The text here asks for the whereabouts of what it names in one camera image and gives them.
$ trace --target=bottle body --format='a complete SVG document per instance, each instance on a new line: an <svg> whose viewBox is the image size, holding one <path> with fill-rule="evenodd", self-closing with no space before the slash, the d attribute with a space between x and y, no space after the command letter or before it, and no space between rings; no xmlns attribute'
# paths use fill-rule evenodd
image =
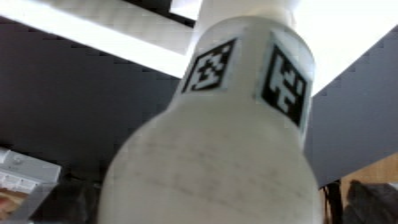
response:
<svg viewBox="0 0 398 224"><path fill-rule="evenodd" d="M301 99L278 85L299 85L301 79L280 74L292 65L272 56L272 41L288 42L283 51L306 64L301 74L312 74L312 53L281 24L242 17L207 32L198 44L205 53L192 60L171 107L129 139L111 165L102 224L320 223L301 151L310 99L303 114L290 113L285 107L297 107ZM272 71L287 81L267 79ZM312 88L312 77L304 79L290 91ZM265 87L280 98L267 98Z"/></svg>

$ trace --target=package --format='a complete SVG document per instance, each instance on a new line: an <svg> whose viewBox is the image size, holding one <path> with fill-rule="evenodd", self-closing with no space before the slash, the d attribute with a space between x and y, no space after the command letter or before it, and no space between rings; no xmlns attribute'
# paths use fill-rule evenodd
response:
<svg viewBox="0 0 398 224"><path fill-rule="evenodd" d="M57 186L61 166L0 148L0 223L27 223Z"/></svg>

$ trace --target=bottle neck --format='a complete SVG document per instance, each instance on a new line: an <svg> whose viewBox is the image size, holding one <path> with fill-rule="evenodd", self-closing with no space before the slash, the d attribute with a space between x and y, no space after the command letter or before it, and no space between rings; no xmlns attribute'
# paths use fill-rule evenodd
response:
<svg viewBox="0 0 398 224"><path fill-rule="evenodd" d="M267 18L224 20L205 33L173 107L198 102L258 105L306 129L313 56L294 30Z"/></svg>

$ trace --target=light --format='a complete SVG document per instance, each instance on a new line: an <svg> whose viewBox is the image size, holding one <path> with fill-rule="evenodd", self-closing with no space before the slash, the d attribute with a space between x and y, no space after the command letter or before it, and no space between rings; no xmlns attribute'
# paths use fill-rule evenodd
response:
<svg viewBox="0 0 398 224"><path fill-rule="evenodd" d="M176 37L178 41L189 45L191 36L187 37L180 33L185 34L191 32L191 29L171 23L169 19L153 16L153 13L146 10L136 8L136 13L132 14L136 20L132 23L139 26L139 22L150 23L148 20L153 20L153 23L159 24L153 24L153 26L146 26L145 24L139 31L136 27L130 27L130 35L127 32L123 33L113 27L102 25L97 20L82 18L82 14L77 16L77 14L72 14L66 10L59 10L50 4L40 1L0 1L0 14L9 19L75 40L160 72L173 74L176 77L184 76L189 58L184 54L185 49L180 52L176 50L178 43L175 44L176 41L173 38ZM166 31L168 33L159 33L157 26L171 26L171 30Z"/></svg>

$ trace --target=black wall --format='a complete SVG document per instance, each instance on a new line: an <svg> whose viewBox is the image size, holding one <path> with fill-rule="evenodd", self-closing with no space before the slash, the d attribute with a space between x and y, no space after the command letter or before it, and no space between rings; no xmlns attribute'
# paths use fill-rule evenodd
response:
<svg viewBox="0 0 398 224"><path fill-rule="evenodd" d="M178 79L0 18L0 145L100 179Z"/></svg>

